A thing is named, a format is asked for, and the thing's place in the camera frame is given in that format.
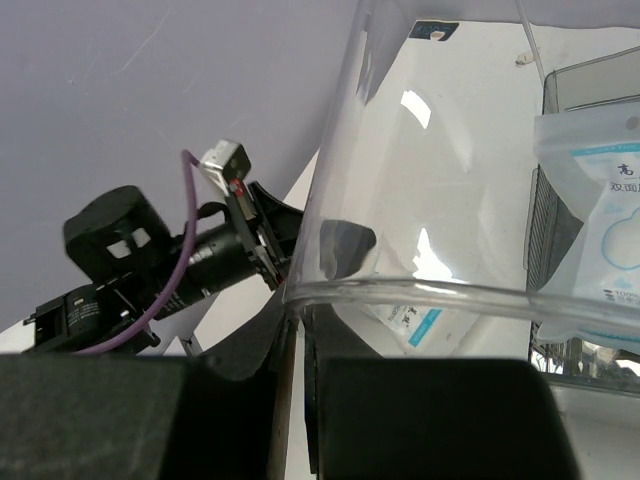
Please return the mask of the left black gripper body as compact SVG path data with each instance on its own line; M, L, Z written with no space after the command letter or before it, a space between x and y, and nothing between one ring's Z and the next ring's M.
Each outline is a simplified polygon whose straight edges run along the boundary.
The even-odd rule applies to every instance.
M259 182L231 182L225 199L252 268L271 291L288 276L303 211L268 193Z

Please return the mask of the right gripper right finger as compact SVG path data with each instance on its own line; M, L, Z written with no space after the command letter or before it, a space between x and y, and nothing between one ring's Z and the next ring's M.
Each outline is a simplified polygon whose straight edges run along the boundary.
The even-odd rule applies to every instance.
M304 405L319 479L576 479L544 377L522 360L385 358L306 308Z

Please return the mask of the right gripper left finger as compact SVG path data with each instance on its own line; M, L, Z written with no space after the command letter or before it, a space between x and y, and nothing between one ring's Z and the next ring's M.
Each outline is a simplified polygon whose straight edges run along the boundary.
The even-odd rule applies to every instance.
M5 479L280 479L295 327L275 305L199 356L1 345Z

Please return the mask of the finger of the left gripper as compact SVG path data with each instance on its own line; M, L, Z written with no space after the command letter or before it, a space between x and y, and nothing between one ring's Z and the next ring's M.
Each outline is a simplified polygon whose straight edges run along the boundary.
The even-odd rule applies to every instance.
M357 273L377 243L375 232L346 220L327 219L320 226L319 267L328 280Z

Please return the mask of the clear acrylic makeup organizer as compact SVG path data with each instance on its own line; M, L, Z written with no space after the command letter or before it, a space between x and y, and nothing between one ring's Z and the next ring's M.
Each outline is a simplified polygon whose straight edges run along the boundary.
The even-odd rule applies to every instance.
M460 25L446 42L409 39L418 20ZM539 165L535 120L630 102L635 1L360 2L286 301L333 307L386 356L514 357L562 387L637 395L639 351L537 338L545 321L609 315L542 291L582 223ZM352 276L319 267L327 219L375 232ZM417 348L365 309L396 304L442 310Z

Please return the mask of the cotton pad pack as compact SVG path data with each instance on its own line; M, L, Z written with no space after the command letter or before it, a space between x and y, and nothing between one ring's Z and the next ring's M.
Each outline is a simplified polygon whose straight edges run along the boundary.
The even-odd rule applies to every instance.
M639 105L636 102L541 115L534 152L559 199L581 221L545 294L592 300L608 319L543 322L537 338L578 337L639 351Z
M442 310L409 305L366 305L365 309L400 339L403 346L417 348L440 317Z

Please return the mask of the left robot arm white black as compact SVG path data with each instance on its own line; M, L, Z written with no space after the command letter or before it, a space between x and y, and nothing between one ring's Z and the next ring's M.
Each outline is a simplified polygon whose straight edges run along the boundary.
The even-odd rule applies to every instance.
M207 202L196 213L221 213L222 224L196 235L183 277L156 314L162 320L256 274L272 290L286 279L303 219L259 183L245 187L255 215L247 225L262 241L275 268L269 272L241 243L226 204ZM67 256L89 283L40 306L24 320L34 329L30 353L76 352L118 335L138 320L166 286L181 253L142 191L133 185L110 190L63 225Z

